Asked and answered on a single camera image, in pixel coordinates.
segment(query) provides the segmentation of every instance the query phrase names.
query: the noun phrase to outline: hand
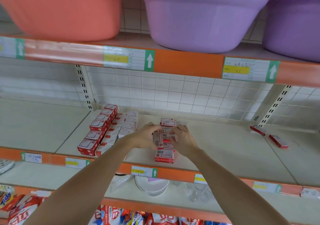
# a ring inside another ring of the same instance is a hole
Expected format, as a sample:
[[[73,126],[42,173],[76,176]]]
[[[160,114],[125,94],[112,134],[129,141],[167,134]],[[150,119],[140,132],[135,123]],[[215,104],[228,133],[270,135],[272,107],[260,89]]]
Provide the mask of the hand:
[[[170,142],[174,146],[175,150],[177,150],[183,156],[188,157],[195,148],[199,148],[197,142],[189,132],[189,129],[186,125],[183,126],[179,124],[177,127],[172,128],[169,134],[175,134],[177,136],[177,142],[172,137],[169,137]]]
[[[153,143],[152,133],[161,130],[161,126],[150,122],[144,125],[140,130],[118,139],[116,143],[128,145],[130,148],[152,148],[157,150],[157,147]]]

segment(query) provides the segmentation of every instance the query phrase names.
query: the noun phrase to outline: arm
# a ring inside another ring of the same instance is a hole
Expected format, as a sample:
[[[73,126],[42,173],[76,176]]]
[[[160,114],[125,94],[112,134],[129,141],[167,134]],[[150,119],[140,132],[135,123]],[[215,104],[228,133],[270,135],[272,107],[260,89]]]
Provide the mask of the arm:
[[[187,126],[179,125],[171,130],[171,134],[178,137],[178,142],[171,138],[174,148],[197,166],[218,204],[233,224],[290,224],[257,192],[200,149]]]
[[[88,225],[125,156],[133,148],[155,148],[153,123],[120,138],[112,148],[58,188],[24,225]]]

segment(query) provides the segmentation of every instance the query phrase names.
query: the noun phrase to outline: stack of boxes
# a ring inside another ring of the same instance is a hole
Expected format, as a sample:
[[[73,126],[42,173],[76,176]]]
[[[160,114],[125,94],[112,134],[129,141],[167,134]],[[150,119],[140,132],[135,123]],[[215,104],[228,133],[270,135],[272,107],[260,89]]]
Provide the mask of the stack of boxes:
[[[138,125],[138,112],[118,114],[118,106],[107,104],[90,125],[90,132],[78,146],[81,154],[101,156],[118,138],[133,133]]]
[[[162,163],[174,163],[174,147],[170,143],[169,137],[171,136],[174,140],[176,136],[170,135],[169,132],[179,123],[172,118],[161,118],[160,126],[162,126],[162,132],[153,133],[153,142],[158,147],[155,153],[155,161]]]

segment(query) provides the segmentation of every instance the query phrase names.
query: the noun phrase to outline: yellow price label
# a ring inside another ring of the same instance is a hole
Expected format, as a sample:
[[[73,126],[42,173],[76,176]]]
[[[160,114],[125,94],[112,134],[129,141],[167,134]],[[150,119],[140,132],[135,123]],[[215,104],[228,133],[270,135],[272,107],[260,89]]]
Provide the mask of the yellow price label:
[[[267,187],[265,185],[253,185],[253,188],[262,189],[262,190],[266,190],[267,189]]]
[[[204,178],[201,178],[201,177],[195,177],[194,178],[194,181],[203,181],[203,182],[206,182],[206,180]]]
[[[140,169],[132,169],[131,173],[138,173],[138,174],[144,174],[144,170],[140,170]]]
[[[78,166],[78,162],[75,161],[66,161],[66,165],[74,165],[74,166]]]
[[[240,66],[232,66],[225,65],[223,68],[224,73],[238,73],[238,74],[249,74],[250,67],[240,67]]]
[[[129,57],[128,56],[105,54],[104,61],[128,63]]]

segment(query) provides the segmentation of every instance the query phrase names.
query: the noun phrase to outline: person's left hand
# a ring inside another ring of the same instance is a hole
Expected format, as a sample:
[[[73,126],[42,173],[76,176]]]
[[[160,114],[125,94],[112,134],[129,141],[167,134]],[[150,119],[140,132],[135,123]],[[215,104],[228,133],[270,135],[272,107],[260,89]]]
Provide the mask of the person's left hand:
[[[152,148],[157,150],[152,139],[152,133],[155,131],[162,131],[161,126],[150,122],[144,125],[140,130],[118,139],[116,144],[121,143],[122,145],[128,145],[131,148]]]

